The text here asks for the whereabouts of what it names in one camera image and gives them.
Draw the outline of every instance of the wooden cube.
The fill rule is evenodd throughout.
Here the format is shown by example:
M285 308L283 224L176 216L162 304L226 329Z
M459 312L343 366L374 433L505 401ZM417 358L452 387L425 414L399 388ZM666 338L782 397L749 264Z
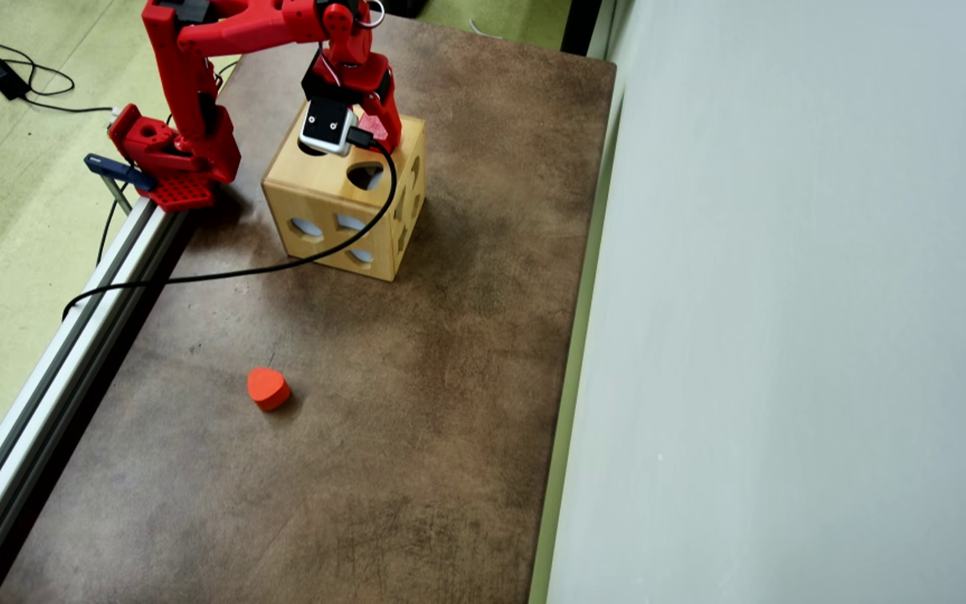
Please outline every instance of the wooden cube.
M390 194L390 173L382 154L353 148L346 157L317 157L300 150L296 138L304 112L300 108L262 183L285 252L298 258L352 237ZM424 142L423 120L402 116L402 144L392 153L397 167L394 203L359 242L319 264L394 280L427 192Z

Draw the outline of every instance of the wire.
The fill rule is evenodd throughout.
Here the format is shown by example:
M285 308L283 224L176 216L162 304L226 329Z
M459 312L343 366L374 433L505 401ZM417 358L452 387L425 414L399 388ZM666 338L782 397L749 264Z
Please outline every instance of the wire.
M383 7L382 0L371 0L368 3L368 7L370 8L371 4L373 3L379 5L379 10L382 11L382 14L379 15L379 20L377 20L376 22L364 23L364 22L361 22L360 20L357 20L356 24L359 24L359 26L363 27L364 29L375 29L376 27L379 27L380 24L384 22L384 20L387 20L387 8Z
M80 302L82 299L92 297L92 295L96 295L96 294L103 294L103 292L112 291L115 289L131 289L131 288L137 288L137 287L147 287L151 285L165 286L165 285L175 285L175 284L182 284L182 283L199 283L199 282L205 282L205 280L244 278L244 276L249 276L249 275L262 275L265 273L284 271L284 270L287 270L287 268L300 267L300 265L314 263L315 260L322 260L327 256L334 255L334 253L341 252L342 249L346 249L350 245L356 243L357 241L360 241L361 237L364 237L368 233L368 231L370 231L375 225L378 225L379 221L384 217L384 215L387 214L387 210L390 210L390 206L394 202L394 194L397 191L397 168L394 167L394 158L390 156L390 152L388 152L386 148L383 148L383 146L380 145L379 142L372 141L371 148L378 150L378 152L382 154L382 157L386 158L387 165L388 167L390 167L390 195L387 195L387 202L382 204L382 207L380 207L379 212L376 213L375 217L373 217L371 221L366 223L363 229L356 231L356 234L353 234L352 237L346 238L346 240L344 240L343 242L337 245L334 245L331 248L327 248L323 252L312 253L311 256L308 256L306 258L299 258L296 260L292 260L290 261L290 263L274 264L274 265L271 265L271 267L243 268L242 270L239 270L239 271L230 271L226 273L210 273L207 275L189 275L189 276L184 276L184 278L135 280L135 282L111 283L108 285L95 287L95 288L89 289L88 291L83 292L83 294L78 294L73 299L70 299L70 303L65 306L65 309L62 310L62 320L65 320L65 317L68 316L70 309L72 309L72 307L76 305L77 302Z
M3 59L3 61L4 62L8 62L8 64L13 64L13 65L27 65L27 66L30 66L31 71L28 73L28 87L31 89L31 92L34 95L40 95L40 96L64 95L66 92L72 91L72 89L74 89L74 88L77 87L76 81L73 81L72 77L69 77L68 75L65 75L65 73L62 73L62 72L58 71L57 69L50 68L47 65L31 64L31 62L28 62L28 61L18 61L18 60L15 60L15 59ZM37 70L37 69L42 69L43 71L49 71L50 73L55 73L58 76L62 76L66 80L69 80L70 84L68 86L66 86L66 88L62 88L61 91L54 91L54 92L41 92L41 91L37 91L37 89L32 88L32 79L35 77L35 70Z
M476 34L485 35L487 38L505 39L505 38L500 37L500 35L488 34L486 31L480 31L480 28L478 28L478 27L475 26L475 20L474 19L468 19L468 26L471 27L472 28L472 31L475 31Z
M122 186L118 187L118 190L121 192L126 192L126 187L128 186L129 183L122 183ZM106 223L103 225L103 238L100 238L99 240L99 255L96 256L96 266L99 265L100 261L103 260L103 246L106 245L106 234L111 232L111 220L114 218L115 207L118 207L117 200L111 203L111 211L106 215Z
M341 78L334 72L334 66L330 64L330 61L326 60L326 55L323 54L322 39L319 40L319 58L323 61L323 65L326 65L326 71L330 72L330 75L334 77L334 83L338 85L338 88L341 88Z
M35 102L29 99L27 96L20 96L20 100L30 104L30 106L53 108L56 111L65 111L65 113L92 113L96 111L114 111L114 107L85 107L85 108L69 108L69 107L57 107L57 106L45 106L43 103Z
M11 51L11 53L17 53L20 56L23 56L24 57L24 61L18 61L16 59L3 59L3 61L8 62L8 64L13 64L13 65L27 65L27 66L29 66L29 68L31 68L31 71L28 73L28 79L26 80L26 84L28 85L29 90L34 95L39 95L39 96L64 95L66 92L73 91L73 89L76 88L76 81L73 81L72 77L69 77L68 75L65 75L65 73L62 73L61 71L58 71L57 69L50 68L49 66L46 66L46 65L40 65L40 64L38 64L38 62L35 62L34 60L32 60L32 57L30 57L30 56L28 56L28 54L24 53L24 51L18 50L18 49L13 49L13 47L6 46L5 44L0 44L0 49L8 50L8 51ZM58 76L64 77L66 80L69 81L70 84L68 86L66 86L66 88L62 88L61 91L53 91L53 92L37 91L37 89L32 88L32 81L35 79L35 72L37 72L38 70L41 70L41 69L44 70L44 71L49 71L51 73L55 73ZM32 99L29 99L25 95L22 95L19 98L22 99L24 102L26 102L28 104L31 104L31 106L45 107L45 108L53 108L53 110L62 111L62 112L65 112L65 113L91 113L91 112L96 112L96 111L114 111L114 107L69 108L69 107L47 106L47 104L39 103L37 101L34 101Z

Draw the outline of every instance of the green carpet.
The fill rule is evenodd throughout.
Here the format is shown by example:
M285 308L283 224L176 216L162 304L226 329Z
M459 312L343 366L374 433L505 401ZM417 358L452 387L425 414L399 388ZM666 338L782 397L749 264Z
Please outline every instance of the green carpet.
M426 23L480 31L544 49L560 49L570 0L429 0L419 13Z

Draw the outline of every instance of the shape hole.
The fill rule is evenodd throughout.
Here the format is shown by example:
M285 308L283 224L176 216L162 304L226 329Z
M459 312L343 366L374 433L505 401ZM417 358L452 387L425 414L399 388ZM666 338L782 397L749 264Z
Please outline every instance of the shape hole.
M397 200L397 207L394 207L394 221L402 221L402 214L405 214L405 189L402 189L402 198Z
M360 268L371 268L371 261L375 260L375 257L371 255L371 252L366 251L366 249L350 249L346 252L349 255L349 259L352 260L353 264L356 264Z
M303 150L304 153L310 154L310 156L312 157L322 157L322 156L325 156L326 154L325 152L321 152L321 150L318 150L317 148L310 148L308 145L300 142L299 138L298 140L296 140L296 146L298 146L300 150Z
M288 222L288 228L296 234L296 237L303 238L306 242L319 243L323 241L323 230L319 229L314 222L306 221L304 218L292 218Z
M359 231L364 228L364 222L358 221L352 216L345 216L345 214L334 214L334 218L338 221L339 229L349 229L350 231Z
M379 186L382 180L382 164L378 161L363 161L360 164L353 164L345 176L349 177L349 182L356 188L369 191Z

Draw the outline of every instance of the wooden table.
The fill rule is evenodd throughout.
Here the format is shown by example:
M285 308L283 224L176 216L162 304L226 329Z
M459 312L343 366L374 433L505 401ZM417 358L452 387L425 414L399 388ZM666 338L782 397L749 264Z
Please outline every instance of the wooden table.
M375 49L428 133L395 282L166 288L0 601L527 599L615 68L394 17ZM241 59L241 173L175 274L284 260L258 180L312 53Z

